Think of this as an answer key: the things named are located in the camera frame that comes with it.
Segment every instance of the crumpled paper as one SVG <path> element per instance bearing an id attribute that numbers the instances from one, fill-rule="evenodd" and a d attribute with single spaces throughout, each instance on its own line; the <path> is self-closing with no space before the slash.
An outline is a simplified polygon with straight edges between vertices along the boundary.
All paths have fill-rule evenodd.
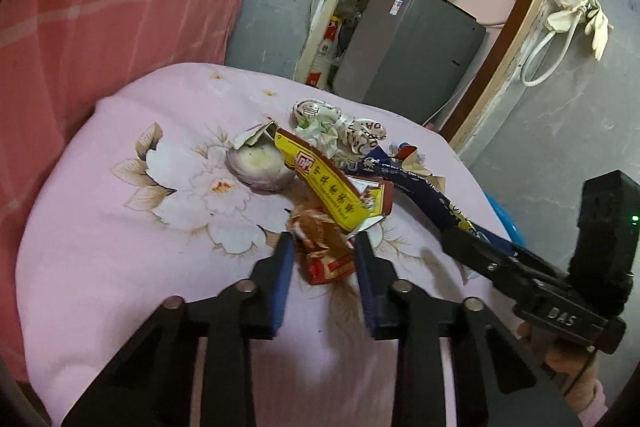
<path id="1" fill-rule="evenodd" d="M 299 204 L 287 221 L 287 230 L 305 249 L 310 284 L 339 281 L 355 272 L 353 251 L 346 238 L 335 221 L 320 208 L 319 202 Z"/>
<path id="2" fill-rule="evenodd" d="M 298 122 L 294 133 L 327 158 L 334 158 L 341 152 L 338 139 L 359 158 L 369 154 L 378 146 L 379 140 L 386 138 L 386 130 L 379 122 L 354 118 L 339 107 L 315 98 L 296 102 L 292 113 Z"/>
<path id="3" fill-rule="evenodd" d="M 437 188 L 437 190 L 444 194 L 445 179 L 442 176 L 434 176 L 430 170 L 424 168 L 417 150 L 407 156 L 406 160 L 402 162 L 401 168 L 405 171 L 418 174 L 418 176 L 430 182 L 434 187 Z"/>

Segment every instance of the white flower pattern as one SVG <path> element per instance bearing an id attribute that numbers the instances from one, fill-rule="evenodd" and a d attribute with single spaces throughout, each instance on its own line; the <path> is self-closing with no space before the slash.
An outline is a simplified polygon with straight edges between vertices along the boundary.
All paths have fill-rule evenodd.
<path id="1" fill-rule="evenodd" d="M 258 224 L 284 229 L 284 211 L 282 216 L 265 211 L 263 196 L 253 194 L 225 168 L 224 143 L 189 148 L 161 138 L 162 130 L 154 124 L 136 144 L 138 158 L 111 169 L 119 179 L 141 187 L 126 206 L 151 212 L 172 229 L 205 229 L 212 243 L 229 254 L 266 244 Z"/>

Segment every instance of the pink blanket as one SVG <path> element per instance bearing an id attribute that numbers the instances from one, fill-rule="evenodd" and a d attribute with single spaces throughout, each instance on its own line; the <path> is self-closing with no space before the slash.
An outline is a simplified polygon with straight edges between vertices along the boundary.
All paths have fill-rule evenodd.
<path id="1" fill-rule="evenodd" d="M 159 67 L 220 63 L 241 0 L 0 2 L 0 355 L 25 379 L 15 261 L 42 183 L 97 100 Z"/>
<path id="2" fill-rule="evenodd" d="M 291 107 L 319 97 L 407 141 L 446 177 L 469 219 L 506 237 L 470 172 L 438 134 L 396 114 L 285 78 L 213 64 L 155 71 L 98 103 L 38 196 L 20 245 L 18 308 L 31 384 L 58 425 L 99 371 L 162 300 L 195 301 L 247 277 L 271 254 L 302 182 L 255 193 L 225 167 L 229 140 L 267 116 L 291 129 Z M 396 190 L 391 214 L 369 229 L 377 256 L 431 295 L 483 299 L 515 327 L 512 303 L 484 278 L 463 284 L 439 233 Z M 395 342 L 360 319 L 355 277 L 309 286 L 295 269 L 282 328 L 252 343 L 261 427 L 388 427 Z M 449 425 L 452 374 L 444 353 Z"/>

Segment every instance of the white cable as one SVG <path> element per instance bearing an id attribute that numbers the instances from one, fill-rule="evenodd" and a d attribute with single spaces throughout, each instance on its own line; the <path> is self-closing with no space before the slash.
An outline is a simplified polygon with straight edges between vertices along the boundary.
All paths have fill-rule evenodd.
<path id="1" fill-rule="evenodd" d="M 479 22 L 478 24 L 481 26 L 484 26 L 485 28 L 502 28 L 506 23 L 507 21 L 491 22 L 491 23 Z"/>
<path id="2" fill-rule="evenodd" d="M 451 100 L 453 100 L 455 97 L 457 97 L 457 95 L 459 95 L 461 92 L 463 92 L 467 87 L 469 87 L 471 85 L 471 83 L 476 79 L 476 76 L 478 76 L 478 74 L 476 73 L 474 76 L 471 77 L 471 80 L 468 81 L 464 86 L 462 86 L 459 90 L 457 90 L 454 94 L 451 95 L 450 99 L 447 100 L 447 102 L 444 103 L 444 105 L 439 108 L 439 110 L 437 110 L 435 113 L 433 113 L 423 124 L 422 126 L 424 127 L 425 125 L 427 125 L 431 120 L 433 120 L 438 113 L 443 110 L 445 107 L 447 107 L 447 105 L 449 105 L 449 102 L 451 102 Z"/>
<path id="3" fill-rule="evenodd" d="M 546 37 L 542 40 L 542 42 L 540 42 L 540 44 L 538 44 L 535 47 L 535 49 L 531 52 L 529 57 L 527 57 L 527 60 L 525 61 L 522 69 L 520 70 L 520 81 L 524 84 L 525 87 L 533 87 L 533 86 L 537 86 L 538 84 L 541 84 L 546 79 L 548 79 L 551 76 L 551 74 L 558 68 L 558 66 L 560 65 L 560 62 L 562 62 L 562 60 L 564 59 L 564 56 L 566 55 L 566 52 L 569 49 L 571 40 L 574 38 L 575 29 L 578 27 L 578 24 L 580 23 L 580 18 L 582 17 L 582 15 L 583 15 L 582 10 L 579 10 L 574 18 L 574 22 L 571 24 L 571 28 L 569 29 L 569 32 L 566 35 L 564 48 L 562 48 L 562 51 L 558 56 L 558 60 L 556 60 L 553 66 L 551 66 L 548 70 L 546 70 L 544 74 L 541 74 L 539 77 L 533 80 L 526 80 L 527 73 L 529 72 L 529 67 L 533 62 L 533 59 L 536 57 L 536 55 L 540 53 L 542 48 L 544 48 L 549 43 L 549 41 L 553 39 L 553 37 L 556 35 L 556 32 L 555 31 L 549 32 L 546 35 Z"/>

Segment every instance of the trash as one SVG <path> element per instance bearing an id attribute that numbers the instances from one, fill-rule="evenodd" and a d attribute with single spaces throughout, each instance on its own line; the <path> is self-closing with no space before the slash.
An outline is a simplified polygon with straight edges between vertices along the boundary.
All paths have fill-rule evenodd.
<path id="1" fill-rule="evenodd" d="M 424 167 L 424 157 L 418 154 L 418 148 L 414 145 L 409 145 L 406 142 L 392 143 L 389 147 L 389 154 L 385 153 L 381 147 L 377 147 L 369 153 L 369 157 L 375 158 L 385 165 L 393 165 L 403 171 L 417 174 L 444 194 L 445 179 L 442 176 L 434 176 L 430 170 Z"/>
<path id="2" fill-rule="evenodd" d="M 318 149 L 284 129 L 276 132 L 275 144 L 285 165 L 320 198 L 341 229 L 351 232 L 370 216 L 362 194 Z"/>
<path id="3" fill-rule="evenodd" d="M 353 118 L 322 100 L 300 100 L 292 111 L 298 121 L 294 133 L 327 158 L 333 158 L 338 152 L 338 138 L 357 156 L 367 155 L 378 146 L 379 140 L 386 138 L 385 128 L 377 121 Z"/>
<path id="4" fill-rule="evenodd" d="M 273 142 L 277 128 L 273 120 L 251 127 L 234 138 L 226 151 L 229 172 L 254 190 L 279 192 L 295 177 Z"/>
<path id="5" fill-rule="evenodd" d="M 351 238 L 370 229 L 391 214 L 394 203 L 394 184 L 382 178 L 359 178 L 348 174 L 346 176 L 356 187 L 356 190 L 362 194 L 364 205 L 369 211 L 369 217 L 347 236 Z"/>
<path id="6" fill-rule="evenodd" d="M 331 64 L 334 61 L 336 51 L 338 48 L 338 31 L 340 31 L 341 19 L 338 17 L 331 17 L 329 26 L 324 33 L 324 39 L 318 46 L 318 51 L 311 63 L 311 68 L 306 76 L 306 85 L 317 87 L 318 89 L 326 89 L 327 81 L 329 78 L 329 70 Z"/>
<path id="7" fill-rule="evenodd" d="M 306 272 L 310 284 L 327 284 L 355 272 L 353 251 L 335 221 L 313 203 L 296 206 L 287 221 L 287 230 L 305 249 Z"/>

